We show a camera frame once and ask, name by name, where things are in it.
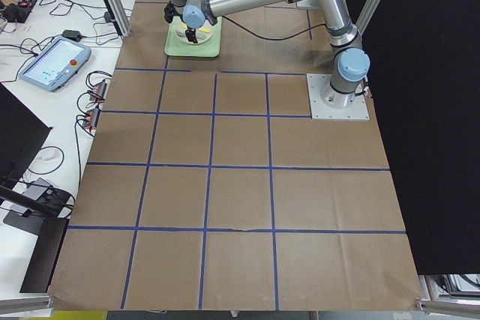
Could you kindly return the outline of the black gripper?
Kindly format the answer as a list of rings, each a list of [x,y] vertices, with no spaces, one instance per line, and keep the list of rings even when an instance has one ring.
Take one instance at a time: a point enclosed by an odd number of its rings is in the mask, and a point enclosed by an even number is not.
[[[196,30],[194,28],[187,27],[184,33],[188,41],[197,41]]]

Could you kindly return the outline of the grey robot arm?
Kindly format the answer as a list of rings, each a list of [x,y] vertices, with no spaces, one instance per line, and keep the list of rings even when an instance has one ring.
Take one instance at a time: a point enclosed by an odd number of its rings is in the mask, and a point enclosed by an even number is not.
[[[206,23],[216,25],[218,19],[230,14],[253,10],[277,3],[294,4],[303,0],[169,0],[164,19],[181,20],[184,36],[190,44],[198,42],[196,32]],[[362,36],[352,21],[345,0],[316,0],[328,32],[333,52],[334,69],[329,81],[321,88],[320,97],[333,109],[345,109],[353,104],[359,83],[371,66],[362,49]]]

